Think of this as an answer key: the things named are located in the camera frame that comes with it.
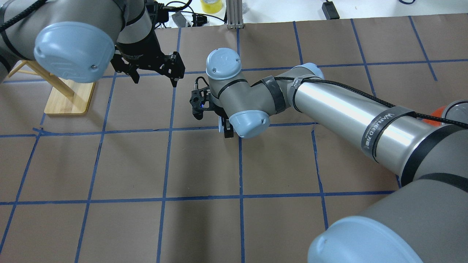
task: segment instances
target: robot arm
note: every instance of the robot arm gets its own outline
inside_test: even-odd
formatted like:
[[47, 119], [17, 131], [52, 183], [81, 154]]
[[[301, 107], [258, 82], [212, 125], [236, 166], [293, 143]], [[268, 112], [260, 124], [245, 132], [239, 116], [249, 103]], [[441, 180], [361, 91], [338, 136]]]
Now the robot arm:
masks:
[[210, 101], [225, 130], [251, 138], [269, 116], [294, 107], [400, 176], [402, 189], [318, 236], [310, 263], [468, 261], [467, 124], [431, 126], [412, 110], [324, 80], [312, 63], [250, 87], [235, 51], [217, 49], [206, 62], [209, 85], [190, 100], [196, 118]]
[[[178, 52], [164, 55], [145, 0], [49, 0], [1, 32], [0, 80], [20, 60], [37, 60], [51, 73], [86, 83], [98, 80], [109, 62], [138, 83], [137, 69], [154, 70], [175, 87], [185, 67]], [[0, 0], [0, 22], [10, 20], [33, 0]], [[154, 2], [161, 11], [164, 6]], [[158, 22], [168, 16], [161, 12]]]

